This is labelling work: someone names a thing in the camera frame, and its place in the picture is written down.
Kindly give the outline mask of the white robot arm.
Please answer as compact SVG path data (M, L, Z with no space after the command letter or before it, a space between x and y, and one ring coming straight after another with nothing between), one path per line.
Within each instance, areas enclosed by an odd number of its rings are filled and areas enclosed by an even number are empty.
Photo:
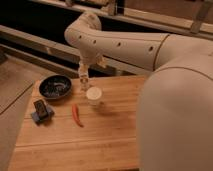
M82 13L64 32L86 65L105 56L151 72L136 129L143 171L213 171L213 41L169 33L103 31Z

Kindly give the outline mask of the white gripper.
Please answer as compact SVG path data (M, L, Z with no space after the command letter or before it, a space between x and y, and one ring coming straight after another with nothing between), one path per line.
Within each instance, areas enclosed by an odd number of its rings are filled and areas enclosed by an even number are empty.
M86 91L90 87L88 69L88 65L84 64L82 61L79 62L78 75L80 79L81 89L83 91Z

